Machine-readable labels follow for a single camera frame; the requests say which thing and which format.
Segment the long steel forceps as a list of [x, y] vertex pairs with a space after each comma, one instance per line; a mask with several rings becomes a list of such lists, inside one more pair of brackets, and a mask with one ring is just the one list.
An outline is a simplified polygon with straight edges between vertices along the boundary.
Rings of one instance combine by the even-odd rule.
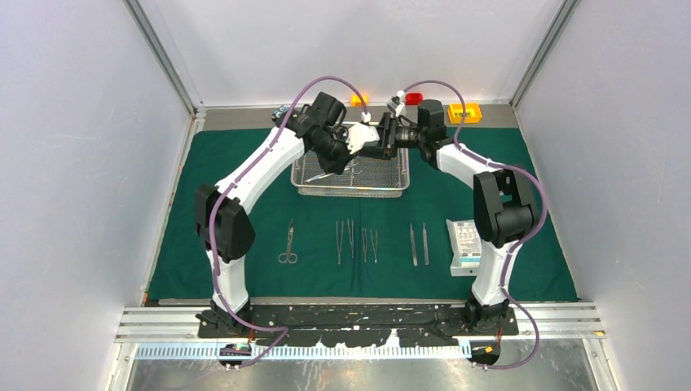
[[338, 222], [336, 222], [336, 249], [337, 249], [337, 264], [339, 266], [341, 265], [341, 259], [342, 259], [341, 256], [342, 256], [343, 235], [344, 235], [344, 222], [338, 221]]

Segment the white paper packet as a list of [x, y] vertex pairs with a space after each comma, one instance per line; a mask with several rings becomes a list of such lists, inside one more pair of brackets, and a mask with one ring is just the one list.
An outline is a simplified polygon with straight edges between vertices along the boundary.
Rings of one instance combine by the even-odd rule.
[[482, 257], [481, 240], [474, 220], [446, 220], [452, 260], [450, 273], [453, 277], [474, 277], [478, 273]]

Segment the surgical forceps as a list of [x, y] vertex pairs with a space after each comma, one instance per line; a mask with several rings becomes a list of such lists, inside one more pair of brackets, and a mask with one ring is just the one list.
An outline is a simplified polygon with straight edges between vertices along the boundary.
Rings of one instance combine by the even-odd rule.
[[361, 174], [363, 169], [359, 162], [351, 161], [346, 165], [345, 171], [347, 171], [351, 177], [354, 177], [355, 175]]

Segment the thin steel tweezers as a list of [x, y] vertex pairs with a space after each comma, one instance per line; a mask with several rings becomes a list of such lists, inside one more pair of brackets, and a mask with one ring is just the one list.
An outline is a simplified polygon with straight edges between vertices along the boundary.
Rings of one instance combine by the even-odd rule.
[[378, 231], [377, 230], [370, 230], [370, 239], [372, 241], [372, 252], [373, 252], [373, 259], [374, 263], [378, 263]]

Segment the metal mesh tray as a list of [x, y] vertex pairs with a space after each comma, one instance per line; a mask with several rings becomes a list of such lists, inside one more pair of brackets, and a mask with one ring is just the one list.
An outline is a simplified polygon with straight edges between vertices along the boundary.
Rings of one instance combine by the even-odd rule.
[[398, 156], [392, 160], [360, 154], [352, 161], [360, 163], [361, 174], [351, 177], [345, 169], [341, 175], [303, 184], [305, 179], [324, 174], [315, 152], [307, 152], [293, 162], [290, 180], [303, 196], [398, 198], [410, 185], [409, 156], [405, 148], [399, 148]]

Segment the steel spatula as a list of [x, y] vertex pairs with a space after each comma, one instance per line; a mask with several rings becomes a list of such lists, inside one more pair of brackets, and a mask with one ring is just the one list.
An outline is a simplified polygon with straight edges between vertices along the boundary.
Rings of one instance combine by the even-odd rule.
[[348, 227], [348, 234], [349, 234], [349, 241], [350, 241], [350, 254], [351, 254], [351, 258], [354, 259], [354, 220], [353, 219], [347, 220], [347, 227]]

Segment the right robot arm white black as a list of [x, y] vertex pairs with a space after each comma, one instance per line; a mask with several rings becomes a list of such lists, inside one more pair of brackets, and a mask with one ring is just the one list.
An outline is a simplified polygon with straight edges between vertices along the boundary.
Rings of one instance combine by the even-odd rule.
[[473, 222], [481, 240], [478, 274], [464, 306], [464, 321], [476, 334], [488, 333], [508, 313], [508, 282], [518, 251], [539, 225], [540, 212], [530, 179], [518, 168], [501, 165], [447, 133], [440, 101], [425, 99], [417, 119], [393, 97], [377, 130], [385, 152], [415, 148], [432, 168], [460, 180], [473, 191]]

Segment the green surgical cloth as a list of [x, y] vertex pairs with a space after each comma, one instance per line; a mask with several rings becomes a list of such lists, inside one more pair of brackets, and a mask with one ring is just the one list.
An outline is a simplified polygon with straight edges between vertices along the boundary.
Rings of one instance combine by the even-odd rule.
[[[202, 299], [213, 292], [209, 260], [196, 234], [194, 195], [239, 166], [265, 139], [265, 130], [216, 130], [191, 142], [165, 229], [150, 300]], [[250, 214], [255, 242], [245, 259], [245, 284], [256, 297], [382, 297], [464, 299], [471, 278], [453, 277], [446, 220], [473, 215], [473, 193], [450, 175], [431, 169], [417, 153], [409, 160], [411, 183], [399, 198], [341, 198], [300, 195], [285, 170], [262, 194]], [[280, 264], [290, 220], [294, 221], [296, 264]], [[354, 259], [347, 220], [354, 220]], [[336, 222], [344, 222], [341, 265]], [[429, 238], [425, 265], [422, 226]], [[418, 266], [412, 265], [409, 224], [415, 229]], [[368, 230], [363, 262], [361, 230]], [[378, 231], [374, 263], [370, 230]]]

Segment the steel scissors blade pair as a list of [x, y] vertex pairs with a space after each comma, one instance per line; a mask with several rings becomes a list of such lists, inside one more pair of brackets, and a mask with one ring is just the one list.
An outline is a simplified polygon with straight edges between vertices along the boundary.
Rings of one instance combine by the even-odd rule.
[[293, 252], [293, 235], [294, 221], [291, 219], [288, 224], [286, 248], [284, 252], [277, 257], [277, 260], [280, 264], [296, 264], [298, 261], [297, 254]]

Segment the steel scalpel handle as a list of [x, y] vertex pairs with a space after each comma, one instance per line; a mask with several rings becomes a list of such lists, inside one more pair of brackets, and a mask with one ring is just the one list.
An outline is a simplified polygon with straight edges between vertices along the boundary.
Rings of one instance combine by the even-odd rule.
[[425, 259], [425, 265], [429, 265], [429, 238], [428, 238], [428, 231], [426, 227], [426, 223], [423, 223], [422, 226], [422, 235], [423, 235], [423, 249], [424, 249], [424, 259]]
[[412, 265], [414, 267], [418, 266], [418, 256], [417, 256], [417, 251], [416, 251], [416, 237], [415, 237], [415, 229], [412, 223], [409, 224], [409, 235], [410, 235], [410, 241], [411, 241], [411, 251], [412, 251]]

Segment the surgical scissors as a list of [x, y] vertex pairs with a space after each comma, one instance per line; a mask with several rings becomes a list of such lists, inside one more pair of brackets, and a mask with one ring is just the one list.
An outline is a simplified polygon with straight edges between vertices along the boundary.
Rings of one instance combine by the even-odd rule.
[[304, 183], [310, 183], [310, 182], [313, 182], [313, 181], [317, 181], [317, 180], [320, 180], [320, 179], [323, 179], [323, 178], [328, 178], [328, 177], [331, 177], [331, 176], [333, 176], [333, 175], [335, 175], [335, 174], [334, 174], [334, 173], [324, 173], [324, 174], [315, 175], [314, 177], [305, 179], [305, 180], [303, 181], [303, 184], [304, 184]]

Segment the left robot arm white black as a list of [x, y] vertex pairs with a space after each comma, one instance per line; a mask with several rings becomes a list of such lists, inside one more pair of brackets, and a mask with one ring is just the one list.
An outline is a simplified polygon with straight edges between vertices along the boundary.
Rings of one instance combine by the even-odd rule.
[[256, 237], [252, 209], [279, 175], [309, 151], [325, 161], [327, 173], [343, 172], [354, 156], [358, 132], [355, 127], [340, 130], [345, 114], [345, 105], [324, 92], [301, 109], [281, 107], [272, 114], [270, 133], [239, 167], [214, 185], [197, 187], [195, 228], [213, 285], [210, 308], [199, 315], [202, 324], [231, 337], [253, 327], [245, 286], [245, 258]]

